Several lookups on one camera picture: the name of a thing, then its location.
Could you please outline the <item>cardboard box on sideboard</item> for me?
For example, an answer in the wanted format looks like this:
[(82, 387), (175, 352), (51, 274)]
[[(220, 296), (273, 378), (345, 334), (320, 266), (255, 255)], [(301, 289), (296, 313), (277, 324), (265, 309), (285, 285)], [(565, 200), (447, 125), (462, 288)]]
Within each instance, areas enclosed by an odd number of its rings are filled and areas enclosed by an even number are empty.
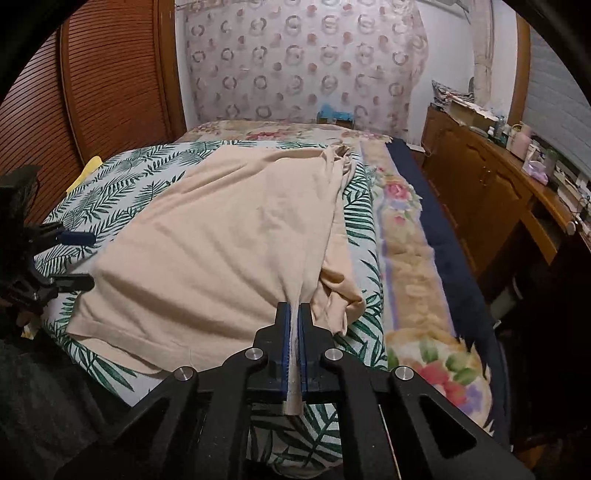
[(456, 97), (450, 100), (447, 112), (459, 124), (476, 127), (484, 132), (499, 121), (499, 118), (488, 110)]

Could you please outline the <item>cream window curtain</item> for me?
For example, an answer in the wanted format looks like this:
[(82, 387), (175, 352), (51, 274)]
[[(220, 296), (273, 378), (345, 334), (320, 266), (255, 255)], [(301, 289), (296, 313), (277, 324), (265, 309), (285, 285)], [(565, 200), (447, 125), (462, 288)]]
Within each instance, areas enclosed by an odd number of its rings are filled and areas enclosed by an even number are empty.
[(469, 19), (474, 53), (474, 98), (484, 107), (491, 99), (494, 60), (494, 15), (491, 0), (470, 2)]

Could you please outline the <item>wooden sideboard cabinet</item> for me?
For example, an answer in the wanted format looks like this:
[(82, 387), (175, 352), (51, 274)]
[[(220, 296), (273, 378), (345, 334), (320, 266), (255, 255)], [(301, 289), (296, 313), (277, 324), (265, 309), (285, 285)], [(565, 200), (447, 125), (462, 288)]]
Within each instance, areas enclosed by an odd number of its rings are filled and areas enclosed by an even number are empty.
[(590, 246), (569, 234), (573, 216), (549, 187), (527, 176), (514, 155), (430, 106), (422, 170), (487, 301), (511, 283), (590, 282)]

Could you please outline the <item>purple small object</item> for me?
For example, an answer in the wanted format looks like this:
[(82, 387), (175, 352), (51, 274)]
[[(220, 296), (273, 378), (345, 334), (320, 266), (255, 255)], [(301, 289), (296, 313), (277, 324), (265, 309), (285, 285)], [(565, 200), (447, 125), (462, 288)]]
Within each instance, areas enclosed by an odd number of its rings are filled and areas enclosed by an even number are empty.
[(537, 160), (526, 160), (523, 164), (522, 170), (531, 178), (541, 183), (548, 184), (548, 176), (545, 165)]

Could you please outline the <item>yellow plush toy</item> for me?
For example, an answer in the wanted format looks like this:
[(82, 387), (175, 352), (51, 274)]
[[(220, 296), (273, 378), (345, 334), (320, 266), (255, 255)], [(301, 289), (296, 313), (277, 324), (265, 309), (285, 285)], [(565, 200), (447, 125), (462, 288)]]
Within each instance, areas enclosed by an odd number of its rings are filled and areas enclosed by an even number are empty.
[(81, 183), (83, 183), (88, 176), (96, 171), (103, 164), (100, 156), (93, 156), (84, 166), (80, 175), (74, 180), (74, 182), (66, 189), (66, 194), (69, 195), (75, 190)]

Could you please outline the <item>floral blanket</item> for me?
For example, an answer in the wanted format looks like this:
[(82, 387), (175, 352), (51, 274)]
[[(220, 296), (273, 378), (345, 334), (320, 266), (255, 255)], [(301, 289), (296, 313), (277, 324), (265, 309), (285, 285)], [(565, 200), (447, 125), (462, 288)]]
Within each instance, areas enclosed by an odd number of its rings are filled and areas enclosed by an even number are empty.
[(493, 320), (448, 221), (410, 177), (417, 168), (405, 142), (329, 124), (247, 120), (208, 122), (180, 139), (352, 146), (365, 164), (374, 225), (352, 219), (348, 227), (356, 242), (376, 238), (389, 369), (414, 369), (499, 443), (509, 443), (507, 376)]

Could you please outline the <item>pink bottle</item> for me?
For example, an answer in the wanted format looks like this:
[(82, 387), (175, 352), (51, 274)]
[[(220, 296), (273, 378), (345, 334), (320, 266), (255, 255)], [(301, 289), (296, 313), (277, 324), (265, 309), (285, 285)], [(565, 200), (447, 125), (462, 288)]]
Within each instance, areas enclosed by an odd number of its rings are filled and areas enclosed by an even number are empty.
[(531, 127), (523, 122), (515, 124), (510, 132), (507, 150), (518, 159), (526, 159), (531, 144)]

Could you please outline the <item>beige knit garment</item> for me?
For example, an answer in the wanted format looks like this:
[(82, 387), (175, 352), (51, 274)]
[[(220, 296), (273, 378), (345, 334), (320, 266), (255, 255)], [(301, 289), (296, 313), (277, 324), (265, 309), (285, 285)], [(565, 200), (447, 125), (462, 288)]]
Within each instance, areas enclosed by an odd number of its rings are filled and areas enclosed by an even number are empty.
[(146, 373), (221, 365), (280, 302), (345, 333), (366, 308), (342, 200), (355, 170), (346, 146), (217, 148), (97, 255), (68, 334)]

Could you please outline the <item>grey window blind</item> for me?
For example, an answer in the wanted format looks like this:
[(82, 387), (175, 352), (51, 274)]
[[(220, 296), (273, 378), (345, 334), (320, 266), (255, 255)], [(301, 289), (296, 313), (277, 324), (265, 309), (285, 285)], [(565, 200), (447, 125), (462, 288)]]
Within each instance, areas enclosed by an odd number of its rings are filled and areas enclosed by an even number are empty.
[(523, 115), (535, 134), (590, 174), (590, 105), (554, 50), (530, 31), (529, 85)]

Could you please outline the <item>patterned lace wall curtain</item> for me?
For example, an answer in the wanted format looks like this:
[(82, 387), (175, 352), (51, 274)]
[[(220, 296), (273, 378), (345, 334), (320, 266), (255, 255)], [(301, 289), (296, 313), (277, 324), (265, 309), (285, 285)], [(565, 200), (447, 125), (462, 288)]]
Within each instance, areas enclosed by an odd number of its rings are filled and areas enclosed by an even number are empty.
[(397, 137), (429, 56), (414, 1), (194, 1), (185, 41), (201, 123), (311, 123), (328, 107)]

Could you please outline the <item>brown louvered wooden wardrobe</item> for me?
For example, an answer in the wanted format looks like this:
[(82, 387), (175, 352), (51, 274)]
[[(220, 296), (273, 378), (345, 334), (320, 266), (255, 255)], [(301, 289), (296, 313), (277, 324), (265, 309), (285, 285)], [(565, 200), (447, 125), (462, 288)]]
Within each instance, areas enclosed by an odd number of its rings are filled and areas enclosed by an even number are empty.
[(186, 130), (172, 1), (88, 1), (51, 30), (1, 104), (1, 171), (39, 166), (40, 222), (94, 156)]

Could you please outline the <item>blue item by curtain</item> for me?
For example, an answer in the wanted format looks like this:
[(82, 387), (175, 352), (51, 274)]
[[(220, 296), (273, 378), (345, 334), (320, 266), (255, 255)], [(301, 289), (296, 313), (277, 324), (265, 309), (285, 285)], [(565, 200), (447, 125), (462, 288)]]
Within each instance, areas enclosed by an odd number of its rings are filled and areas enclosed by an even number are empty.
[(324, 104), (318, 110), (318, 124), (331, 124), (353, 129), (355, 127), (355, 116), (353, 113), (335, 110), (331, 105)]

